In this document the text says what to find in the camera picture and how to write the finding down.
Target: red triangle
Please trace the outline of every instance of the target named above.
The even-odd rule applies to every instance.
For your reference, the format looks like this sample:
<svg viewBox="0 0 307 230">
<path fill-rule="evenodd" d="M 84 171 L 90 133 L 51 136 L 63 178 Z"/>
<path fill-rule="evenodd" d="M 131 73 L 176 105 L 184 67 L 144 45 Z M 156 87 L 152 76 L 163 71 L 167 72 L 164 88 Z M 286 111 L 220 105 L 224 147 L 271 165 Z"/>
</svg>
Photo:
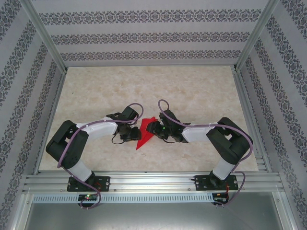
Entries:
<svg viewBox="0 0 307 230">
<path fill-rule="evenodd" d="M 147 141 L 149 141 L 150 138 L 152 138 L 154 135 L 152 133 L 149 133 L 146 131 L 147 125 L 153 121 L 157 121 L 154 116 L 152 118 L 144 118 L 142 120 L 140 131 L 142 133 L 142 139 L 138 140 L 138 144 L 136 146 L 136 150 L 138 150 L 143 144 L 145 144 Z"/>
</svg>

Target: marble floor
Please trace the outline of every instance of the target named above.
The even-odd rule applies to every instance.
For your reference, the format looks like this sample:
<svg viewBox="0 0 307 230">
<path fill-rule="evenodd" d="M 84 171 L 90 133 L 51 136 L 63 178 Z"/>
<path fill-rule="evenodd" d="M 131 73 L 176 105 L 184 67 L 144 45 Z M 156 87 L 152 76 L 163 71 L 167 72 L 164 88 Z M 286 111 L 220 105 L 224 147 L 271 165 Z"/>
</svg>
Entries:
<svg viewBox="0 0 307 230">
<path fill-rule="evenodd" d="M 48 141 L 65 120 L 95 121 L 133 102 L 144 106 L 144 118 L 159 117 L 161 98 L 181 122 L 227 116 L 247 131 L 230 67 L 86 67 L 69 68 Z M 220 159 L 210 142 L 167 144 L 153 137 L 136 151 L 136 141 L 114 145 L 111 138 L 86 144 L 82 159 L 93 171 L 211 171 Z M 40 170 L 55 169 L 57 162 L 45 152 Z M 257 171 L 254 154 L 237 169 Z"/>
</svg>

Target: patterned wallpaper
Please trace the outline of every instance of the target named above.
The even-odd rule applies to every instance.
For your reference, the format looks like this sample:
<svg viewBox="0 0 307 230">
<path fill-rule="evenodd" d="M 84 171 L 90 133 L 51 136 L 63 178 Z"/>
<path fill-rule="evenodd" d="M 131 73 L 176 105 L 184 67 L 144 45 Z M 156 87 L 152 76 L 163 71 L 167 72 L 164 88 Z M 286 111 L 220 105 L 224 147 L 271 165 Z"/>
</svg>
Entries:
<svg viewBox="0 0 307 230">
<path fill-rule="evenodd" d="M 70 66 L 235 64 L 267 0 L 34 0 Z"/>
<path fill-rule="evenodd" d="M 306 6 L 280 1 L 241 70 L 270 162 L 307 229 Z"/>
<path fill-rule="evenodd" d="M 17 0 L 0 1 L 0 230 L 32 174 L 62 74 Z"/>
</svg>

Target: metal base plate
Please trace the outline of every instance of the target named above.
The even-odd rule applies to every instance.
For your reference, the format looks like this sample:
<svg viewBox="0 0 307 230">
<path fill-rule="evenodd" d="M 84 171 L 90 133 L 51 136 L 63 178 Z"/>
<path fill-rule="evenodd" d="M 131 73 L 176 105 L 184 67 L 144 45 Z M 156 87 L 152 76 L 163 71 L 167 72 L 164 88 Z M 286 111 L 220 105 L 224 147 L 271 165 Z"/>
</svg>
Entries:
<svg viewBox="0 0 307 230">
<path fill-rule="evenodd" d="M 109 176 L 95 176 L 95 183 L 93 185 L 99 192 L 108 192 L 110 187 Z M 68 192 L 93 192 L 94 190 L 76 181 L 72 176 L 68 180 Z"/>
<path fill-rule="evenodd" d="M 210 182 L 209 175 L 196 175 L 194 176 L 196 191 L 209 191 L 209 190 L 226 190 L 228 184 L 229 190 L 238 190 L 238 183 L 235 175 L 229 175 L 222 185 L 214 187 Z"/>
</svg>

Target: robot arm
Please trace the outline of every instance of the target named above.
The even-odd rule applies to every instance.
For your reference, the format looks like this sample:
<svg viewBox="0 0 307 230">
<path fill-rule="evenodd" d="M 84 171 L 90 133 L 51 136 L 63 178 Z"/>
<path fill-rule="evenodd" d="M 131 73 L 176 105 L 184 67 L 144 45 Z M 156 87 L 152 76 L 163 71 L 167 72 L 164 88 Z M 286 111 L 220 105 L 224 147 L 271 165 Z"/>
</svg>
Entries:
<svg viewBox="0 0 307 230">
<path fill-rule="evenodd" d="M 115 122 L 96 123 L 85 127 L 75 138 L 66 152 L 65 158 L 61 162 L 61 166 L 68 170 L 75 177 L 81 181 L 93 185 L 95 182 L 95 174 L 91 171 L 81 160 L 81 155 L 85 144 L 88 141 L 101 138 L 107 135 L 119 134 L 123 141 L 139 140 L 141 139 L 141 132 L 137 127 L 131 127 L 128 123 L 119 123 L 116 120 L 132 120 L 138 117 L 138 113 L 129 106 L 122 113 L 110 114 L 101 120 L 114 120 Z M 65 121 L 52 137 L 46 146 L 46 152 L 49 153 L 57 162 L 59 162 L 64 149 L 68 144 L 68 140 L 72 135 L 82 126 L 87 123 L 75 124 L 72 121 Z"/>
<path fill-rule="evenodd" d="M 180 122 L 169 109 L 165 110 L 164 113 L 168 117 Z M 172 137 L 176 142 L 183 143 L 210 141 L 214 145 L 221 159 L 210 173 L 210 183 L 216 189 L 224 187 L 227 177 L 250 146 L 245 137 L 238 132 L 228 128 L 214 127 L 214 124 L 233 127 L 244 134 L 246 133 L 227 117 L 223 117 L 218 122 L 212 123 L 211 127 L 184 127 L 171 121 L 162 113 L 159 116 L 162 124 L 155 121 L 150 123 L 146 129 L 159 138 L 166 140 L 168 137 Z M 247 134 L 246 136 L 252 142 L 252 139 Z"/>
</svg>

